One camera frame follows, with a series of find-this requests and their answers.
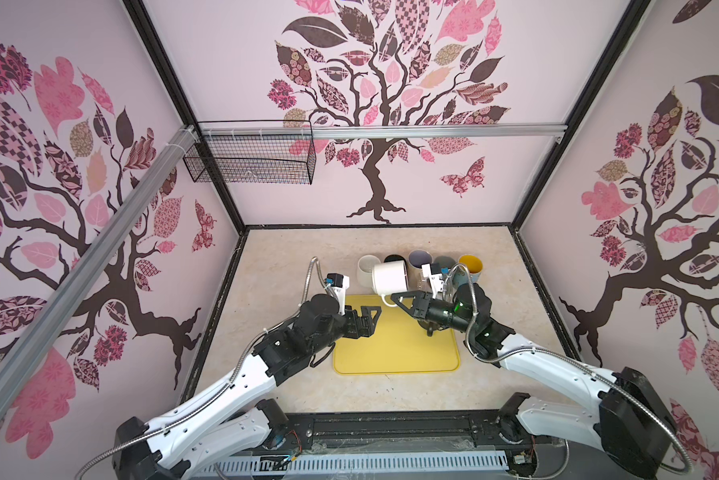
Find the small white ceramic mug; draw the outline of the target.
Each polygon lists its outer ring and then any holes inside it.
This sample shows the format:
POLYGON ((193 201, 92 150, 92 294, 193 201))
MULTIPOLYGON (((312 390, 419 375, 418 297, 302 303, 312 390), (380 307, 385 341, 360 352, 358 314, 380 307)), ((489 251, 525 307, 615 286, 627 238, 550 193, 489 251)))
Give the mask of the small white ceramic mug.
POLYGON ((371 281, 373 281, 373 292, 381 297, 381 301, 385 306, 391 308, 397 307, 391 301, 391 296, 395 293, 403 293, 409 290, 407 267, 405 267, 405 262, 401 260, 377 264, 373 268, 371 281))

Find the grey ceramic mug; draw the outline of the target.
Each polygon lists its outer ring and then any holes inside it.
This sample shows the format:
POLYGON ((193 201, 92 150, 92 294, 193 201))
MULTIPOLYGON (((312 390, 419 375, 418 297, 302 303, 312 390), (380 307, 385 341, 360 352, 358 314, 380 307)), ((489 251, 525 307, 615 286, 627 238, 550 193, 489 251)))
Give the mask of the grey ceramic mug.
POLYGON ((447 255, 437 256, 433 262, 439 265, 439 268, 441 268, 441 271, 443 272, 448 272, 451 268, 453 268, 453 266, 455 266, 455 264, 457 264, 457 261, 455 261, 453 257, 447 255))

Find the blue butterfly mug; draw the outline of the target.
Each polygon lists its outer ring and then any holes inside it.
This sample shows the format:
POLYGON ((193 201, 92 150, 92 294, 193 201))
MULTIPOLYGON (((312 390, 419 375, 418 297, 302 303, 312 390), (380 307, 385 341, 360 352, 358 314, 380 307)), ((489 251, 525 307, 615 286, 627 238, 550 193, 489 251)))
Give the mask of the blue butterfly mug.
POLYGON ((481 276, 481 272, 483 272, 483 260, 475 255, 465 254, 459 258, 459 263, 467 267, 471 281, 473 281, 473 283, 477 283, 479 276, 481 276))

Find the black ceramic mug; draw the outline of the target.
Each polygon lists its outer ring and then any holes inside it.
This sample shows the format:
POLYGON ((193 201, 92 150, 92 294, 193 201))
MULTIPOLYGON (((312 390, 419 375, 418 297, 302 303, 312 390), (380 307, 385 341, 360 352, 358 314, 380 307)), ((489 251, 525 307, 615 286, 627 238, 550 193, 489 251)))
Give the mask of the black ceramic mug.
POLYGON ((388 255, 383 260, 383 262, 385 262, 385 263, 398 262, 398 261, 405 262, 405 257, 403 257, 399 254, 391 254, 391 255, 388 255))

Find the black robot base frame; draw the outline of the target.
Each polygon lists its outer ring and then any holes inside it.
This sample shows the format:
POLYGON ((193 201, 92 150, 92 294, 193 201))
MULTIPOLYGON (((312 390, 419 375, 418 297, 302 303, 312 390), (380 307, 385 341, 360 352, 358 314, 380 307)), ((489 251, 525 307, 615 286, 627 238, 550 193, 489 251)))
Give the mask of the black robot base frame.
POLYGON ((516 393, 499 410, 285 414, 274 400, 212 428, 177 456, 185 477, 240 451, 277 453, 293 435, 297 448, 367 446, 383 440, 465 439, 509 452, 535 437, 553 437, 599 449, 641 479, 657 474, 669 436, 649 414, 619 396, 594 412, 516 393))

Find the pink iridescent mug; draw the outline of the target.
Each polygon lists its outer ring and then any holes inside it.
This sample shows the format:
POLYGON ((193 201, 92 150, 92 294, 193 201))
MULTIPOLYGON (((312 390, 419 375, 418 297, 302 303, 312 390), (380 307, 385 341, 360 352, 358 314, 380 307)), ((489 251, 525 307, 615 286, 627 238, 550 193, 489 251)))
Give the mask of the pink iridescent mug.
POLYGON ((429 281, 423 275, 423 266, 431 264, 433 257, 425 250, 413 250, 407 256, 407 278, 409 278, 409 289, 429 290, 429 281))

